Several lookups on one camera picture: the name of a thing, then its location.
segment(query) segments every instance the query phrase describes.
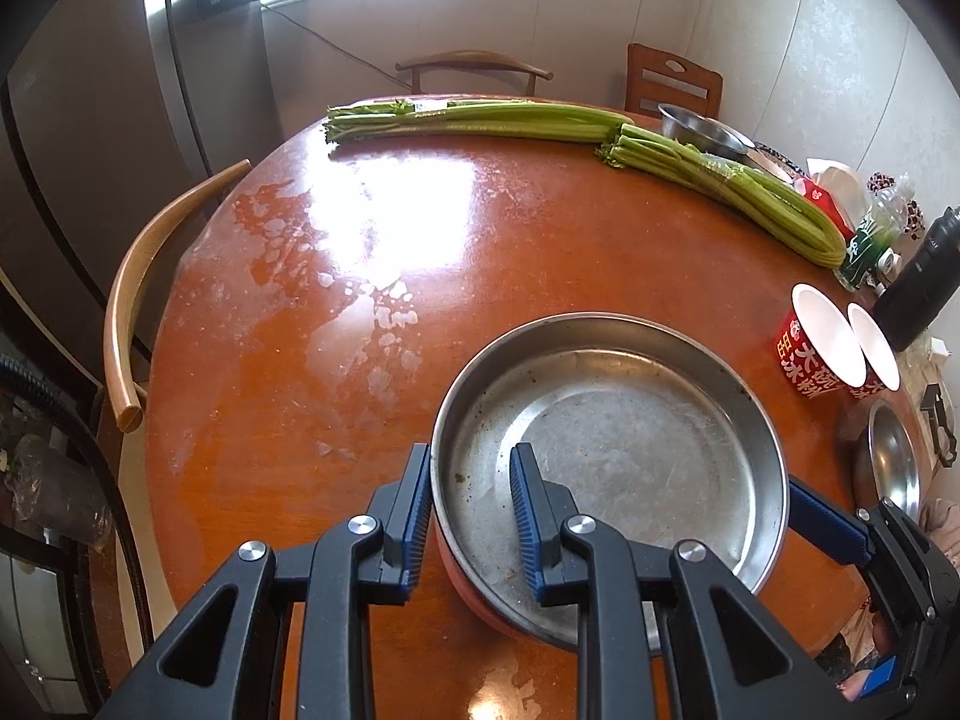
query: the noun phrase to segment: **brown wooden chair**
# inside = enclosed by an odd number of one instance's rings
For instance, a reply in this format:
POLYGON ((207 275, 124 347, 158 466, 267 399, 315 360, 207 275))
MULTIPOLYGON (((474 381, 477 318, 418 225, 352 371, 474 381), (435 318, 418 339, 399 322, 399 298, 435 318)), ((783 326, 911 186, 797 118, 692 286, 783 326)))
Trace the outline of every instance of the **brown wooden chair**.
POLYGON ((634 113, 656 109, 659 103, 680 105, 691 111, 715 119, 720 113, 720 97, 723 94, 723 76, 712 70, 695 65, 689 59, 661 52, 640 43, 627 46, 627 101, 624 108, 634 113), (656 79, 645 79, 643 72, 656 73, 668 79, 703 89, 701 97, 693 91, 677 89, 656 79), (653 103, 644 108, 642 103, 653 103))
POLYGON ((140 231, 117 269, 104 321, 104 376, 113 417, 124 433, 139 427, 147 402, 147 392, 133 381, 130 365, 133 327, 145 292, 147 271, 160 247, 194 210, 224 194, 250 170, 250 161, 245 159, 181 194, 140 231))
POLYGON ((519 59, 507 56, 505 53, 494 52, 474 52, 473 50, 463 50, 462 52, 435 53, 435 55, 422 56, 419 59, 410 59, 406 62, 397 62, 397 69, 412 70, 413 78, 410 85, 411 91, 415 95, 421 93, 421 84, 419 84, 419 75, 424 68, 455 68, 458 70, 506 70, 516 73, 526 73, 527 89, 524 92, 528 98, 534 97, 536 90, 536 80, 543 79, 549 81, 553 79, 553 74, 549 71, 535 68, 519 59))

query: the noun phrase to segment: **corrugated black hose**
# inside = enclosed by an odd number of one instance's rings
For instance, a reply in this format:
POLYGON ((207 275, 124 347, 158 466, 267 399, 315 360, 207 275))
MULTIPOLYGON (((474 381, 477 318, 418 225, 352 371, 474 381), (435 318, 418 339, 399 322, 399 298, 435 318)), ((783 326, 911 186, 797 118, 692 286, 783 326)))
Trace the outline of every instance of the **corrugated black hose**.
POLYGON ((107 458, 100 450, 96 437, 82 419, 68 405, 61 401, 45 381, 33 374, 21 362, 0 354, 0 389, 6 389, 26 400, 31 406, 40 409, 51 423, 56 425, 80 453, 85 464, 90 466, 107 500, 107 507, 113 516, 117 528, 120 549, 127 563, 130 584, 133 588, 133 605, 140 626, 140 639, 144 652, 154 643, 154 626, 150 620, 150 605, 147 602, 147 586, 143 581, 140 558, 136 554, 133 530, 127 507, 124 506, 120 488, 110 473, 107 458))

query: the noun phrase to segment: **green vegetable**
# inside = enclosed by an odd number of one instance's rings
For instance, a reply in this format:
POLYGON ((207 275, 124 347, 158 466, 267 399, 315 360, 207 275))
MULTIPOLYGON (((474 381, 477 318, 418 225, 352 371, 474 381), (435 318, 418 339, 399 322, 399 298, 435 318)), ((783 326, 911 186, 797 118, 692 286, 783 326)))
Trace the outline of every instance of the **green vegetable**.
POLYGON ((608 165, 635 167, 723 202, 815 265, 837 268, 844 259, 833 222, 789 186, 611 111, 536 100, 387 100, 330 108, 325 134, 328 143, 431 134, 600 143, 597 153, 608 165))

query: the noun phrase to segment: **metal bowl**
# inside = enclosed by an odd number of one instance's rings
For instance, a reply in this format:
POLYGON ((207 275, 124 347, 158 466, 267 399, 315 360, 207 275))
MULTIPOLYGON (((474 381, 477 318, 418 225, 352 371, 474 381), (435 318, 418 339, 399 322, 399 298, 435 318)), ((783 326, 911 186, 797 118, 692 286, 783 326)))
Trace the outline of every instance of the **metal bowl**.
POLYGON ((430 473, 454 586, 483 619, 571 649, 575 608, 541 608, 524 580, 517 442, 627 538, 698 538, 754 592, 770 575, 787 520, 781 446, 746 383, 696 341, 621 314, 538 319, 483 349, 440 406, 430 473))
POLYGON ((920 472, 904 423, 886 401, 870 409, 870 419, 856 442, 853 500, 869 509, 890 498, 916 521, 920 516, 920 472))
POLYGON ((664 116, 661 131, 665 137, 725 159, 743 162, 747 158, 746 144, 711 119, 679 105, 661 104, 658 108, 664 116))

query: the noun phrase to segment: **red object on window sill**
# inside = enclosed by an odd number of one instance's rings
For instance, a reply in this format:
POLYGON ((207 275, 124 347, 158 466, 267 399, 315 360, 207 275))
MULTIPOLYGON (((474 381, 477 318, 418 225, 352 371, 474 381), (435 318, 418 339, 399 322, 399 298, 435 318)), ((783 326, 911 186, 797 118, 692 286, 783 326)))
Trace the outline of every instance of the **red object on window sill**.
POLYGON ((829 217, 838 230, 843 236, 844 241, 849 241, 853 237, 853 230, 851 230, 847 223, 843 221, 843 217, 840 215, 840 212, 837 211, 836 204, 833 202, 833 197, 826 189, 822 189, 813 183, 809 178, 805 178, 801 175, 798 175, 793 182, 793 188, 802 194, 806 199, 812 202, 817 208, 823 211, 829 217))

